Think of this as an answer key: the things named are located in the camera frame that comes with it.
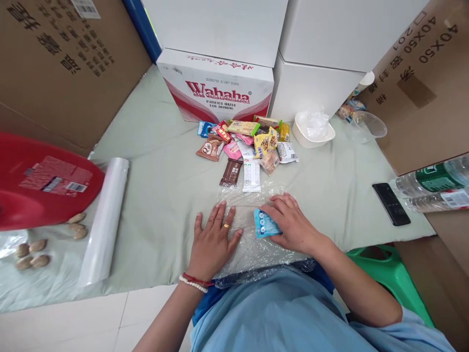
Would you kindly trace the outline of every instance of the red string bracelet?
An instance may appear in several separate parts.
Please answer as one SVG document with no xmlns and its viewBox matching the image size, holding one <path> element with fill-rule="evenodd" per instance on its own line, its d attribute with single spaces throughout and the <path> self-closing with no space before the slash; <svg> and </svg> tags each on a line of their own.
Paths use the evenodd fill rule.
<svg viewBox="0 0 469 352">
<path fill-rule="evenodd" d="M 198 280 L 194 276 L 188 275 L 185 272 L 182 273 L 182 277 L 185 278 L 189 282 L 195 282 L 195 283 L 198 283 L 198 284 L 205 285 L 207 287 L 215 285 L 214 283 L 209 282 L 209 281 Z"/>
</svg>

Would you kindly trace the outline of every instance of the bracelet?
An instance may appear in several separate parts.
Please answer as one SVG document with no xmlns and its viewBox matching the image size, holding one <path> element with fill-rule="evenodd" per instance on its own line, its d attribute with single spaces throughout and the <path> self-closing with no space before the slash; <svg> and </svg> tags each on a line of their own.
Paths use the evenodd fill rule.
<svg viewBox="0 0 469 352">
<path fill-rule="evenodd" d="M 199 284 L 196 284 L 194 282 L 190 282 L 188 279 L 186 279 L 184 276 L 182 275 L 179 275 L 179 281 L 182 281 L 188 285 L 191 285 L 195 288 L 198 288 L 199 290 L 201 290 L 203 293 L 207 293 L 209 292 L 205 287 L 203 287 L 202 285 L 199 285 Z"/>
<path fill-rule="evenodd" d="M 202 280 L 198 280 L 196 279 L 194 276 L 191 276 L 191 275 L 188 275 L 186 274 L 185 272 L 182 273 L 182 276 L 187 279 L 189 282 L 195 282 L 195 283 L 198 283 L 198 284 L 201 284 L 205 287 L 210 287 L 210 286 L 213 286 L 215 285 L 214 283 L 210 282 L 210 281 L 202 281 Z"/>
</svg>

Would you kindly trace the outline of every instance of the white box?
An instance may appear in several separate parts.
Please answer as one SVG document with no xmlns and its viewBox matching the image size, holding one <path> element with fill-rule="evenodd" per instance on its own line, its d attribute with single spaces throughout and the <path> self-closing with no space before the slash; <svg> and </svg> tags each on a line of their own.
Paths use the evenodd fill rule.
<svg viewBox="0 0 469 352">
<path fill-rule="evenodd" d="M 158 65 L 186 121 L 252 121 L 267 115 L 272 69 L 165 49 Z"/>
<path fill-rule="evenodd" d="M 288 63 L 279 53 L 269 116 L 290 122 L 299 111 L 321 107 L 332 116 L 364 76 L 364 72 Z"/>
<path fill-rule="evenodd" d="M 427 2 L 290 0 L 279 49 L 288 62 L 369 72 L 390 47 L 417 35 L 400 38 Z"/>
<path fill-rule="evenodd" d="M 163 48 L 274 67 L 288 0 L 143 0 Z"/>
</svg>

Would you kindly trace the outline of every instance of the light blue shirt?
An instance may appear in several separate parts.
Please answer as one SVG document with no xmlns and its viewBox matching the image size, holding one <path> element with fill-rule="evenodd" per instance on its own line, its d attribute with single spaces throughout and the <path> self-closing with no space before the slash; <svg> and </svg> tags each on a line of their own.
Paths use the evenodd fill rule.
<svg viewBox="0 0 469 352">
<path fill-rule="evenodd" d="M 237 285 L 198 321 L 192 351 L 454 351 L 445 336 L 403 308 L 385 328 L 348 323 L 318 282 L 292 269 Z"/>
</svg>

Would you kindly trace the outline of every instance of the white beaded bracelet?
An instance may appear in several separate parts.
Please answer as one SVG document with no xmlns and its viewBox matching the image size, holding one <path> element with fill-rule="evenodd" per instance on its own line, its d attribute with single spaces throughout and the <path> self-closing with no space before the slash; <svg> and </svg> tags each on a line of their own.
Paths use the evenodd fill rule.
<svg viewBox="0 0 469 352">
<path fill-rule="evenodd" d="M 199 285 L 199 284 L 196 284 L 196 283 L 193 283 L 193 282 L 190 282 L 189 280 L 187 280 L 184 276 L 182 275 L 179 275 L 179 281 L 182 281 L 188 285 L 191 285 L 191 286 L 194 286 L 195 288 L 198 288 L 199 290 L 201 290 L 203 293 L 207 293 L 209 290 L 207 290 L 205 287 L 203 287 L 202 285 Z"/>
</svg>

